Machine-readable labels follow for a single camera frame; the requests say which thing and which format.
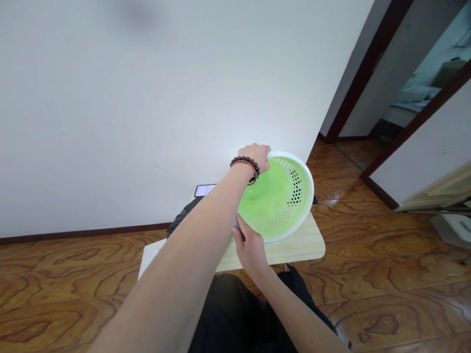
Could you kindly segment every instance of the baseboard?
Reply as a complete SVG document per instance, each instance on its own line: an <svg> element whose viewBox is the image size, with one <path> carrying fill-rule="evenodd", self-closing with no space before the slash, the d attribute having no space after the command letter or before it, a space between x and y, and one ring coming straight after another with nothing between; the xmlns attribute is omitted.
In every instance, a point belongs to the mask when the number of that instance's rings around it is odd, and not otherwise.
<svg viewBox="0 0 471 353"><path fill-rule="evenodd" d="M335 142L341 141L364 141L368 138L368 136L344 136L344 137L337 137Z"/></svg>
<svg viewBox="0 0 471 353"><path fill-rule="evenodd" d="M382 202L384 202L384 204L389 207L391 210L396 210L397 208L399 208L399 204L394 201L394 199L389 196L389 194L384 191L381 186L379 186L378 184L376 184L373 179L371 179L370 177L362 177L360 176L360 179L363 180L363 182L372 190L372 192L374 192L376 194L377 197L380 198L380 200Z"/></svg>
<svg viewBox="0 0 471 353"><path fill-rule="evenodd" d="M61 233L48 233L48 234L34 234L24 235L10 238L0 238L0 245L17 244L26 242L37 242L42 240L55 240L67 238L80 238L95 235L110 235L120 233L134 233L147 230L162 230L169 228L171 223L156 223L151 225L130 226L130 227L117 227L117 228L104 228L92 230L77 230Z"/></svg>

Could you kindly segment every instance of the right hand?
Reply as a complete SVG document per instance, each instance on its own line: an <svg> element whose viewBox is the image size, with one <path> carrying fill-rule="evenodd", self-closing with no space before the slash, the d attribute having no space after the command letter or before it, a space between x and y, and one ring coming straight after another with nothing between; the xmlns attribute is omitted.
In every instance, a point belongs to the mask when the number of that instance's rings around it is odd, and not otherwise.
<svg viewBox="0 0 471 353"><path fill-rule="evenodd" d="M263 237L254 231L238 213L237 221L243 235L245 236L244 242L240 230L233 227L232 234L235 239L237 256L239 257L244 270L255 282L270 270L270 266L266 261Z"/></svg>
<svg viewBox="0 0 471 353"><path fill-rule="evenodd" d="M270 151L270 146L257 145L256 143L253 143L250 146L247 145L244 148L239 149L237 156L245 156L253 159L260 168L260 174L262 174L270 169L270 163L268 163L268 160L266 159L267 154Z"/></svg>

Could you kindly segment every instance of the dark wooden door frame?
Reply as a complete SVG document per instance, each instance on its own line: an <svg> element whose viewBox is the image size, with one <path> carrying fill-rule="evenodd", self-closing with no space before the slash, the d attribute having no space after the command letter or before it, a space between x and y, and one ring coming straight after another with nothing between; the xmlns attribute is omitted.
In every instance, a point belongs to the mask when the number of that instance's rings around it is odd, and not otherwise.
<svg viewBox="0 0 471 353"><path fill-rule="evenodd" d="M360 179L368 182L373 172L383 164L406 140L412 136L435 112L446 103L463 85L471 79L471 60L448 82L441 91L417 114L414 119L401 131L389 146L370 164L360 175Z"/></svg>
<svg viewBox="0 0 471 353"><path fill-rule="evenodd" d="M394 34L413 2L414 0L391 1L380 25L378 26L378 30L366 51L365 57L358 68L355 78L340 105L339 111L324 138L324 143L331 144L337 141L350 113L362 95L366 84L368 84L369 79L373 75L373 72L379 63L379 60L388 47L391 39L394 37Z"/></svg>

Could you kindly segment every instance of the basket rim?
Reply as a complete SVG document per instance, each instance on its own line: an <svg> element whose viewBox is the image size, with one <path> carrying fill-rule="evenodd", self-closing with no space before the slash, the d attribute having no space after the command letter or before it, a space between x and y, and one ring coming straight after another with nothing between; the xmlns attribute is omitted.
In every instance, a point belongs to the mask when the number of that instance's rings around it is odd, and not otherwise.
<svg viewBox="0 0 471 353"><path fill-rule="evenodd" d="M306 175L308 176L308 182L309 182L309 185L306 184L307 186L309 186L309 190L307 192L309 194L306 195L306 197L308 198L308 200L314 200L314 179L306 163L304 163L301 159L299 159L294 154L291 154L289 152L284 152L284 151L270 151L268 152L268 155L266 158L269 159L269 158L277 158L277 157L291 159L304 169L304 171L306 172ZM292 235L295 231L299 229L299 227L301 227L301 225L304 223L304 221L308 217L309 212L311 211L311 205L312 204L309 202L306 203L306 208L302 210L300 216L298 217L298 220L291 227L289 227L288 230L285 231L280 237L276 239L263 240L263 242L265 244L272 244L272 243L279 242L280 240L283 240L289 237L290 235Z"/></svg>

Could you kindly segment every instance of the phone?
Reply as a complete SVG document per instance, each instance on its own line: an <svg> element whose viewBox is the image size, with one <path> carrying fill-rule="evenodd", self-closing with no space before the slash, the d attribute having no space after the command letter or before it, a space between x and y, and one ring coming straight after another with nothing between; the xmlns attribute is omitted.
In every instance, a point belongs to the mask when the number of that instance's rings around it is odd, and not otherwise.
<svg viewBox="0 0 471 353"><path fill-rule="evenodd" d="M211 185L198 185L195 190L195 197L199 196L206 196L209 191L215 187L216 184L211 184Z"/></svg>

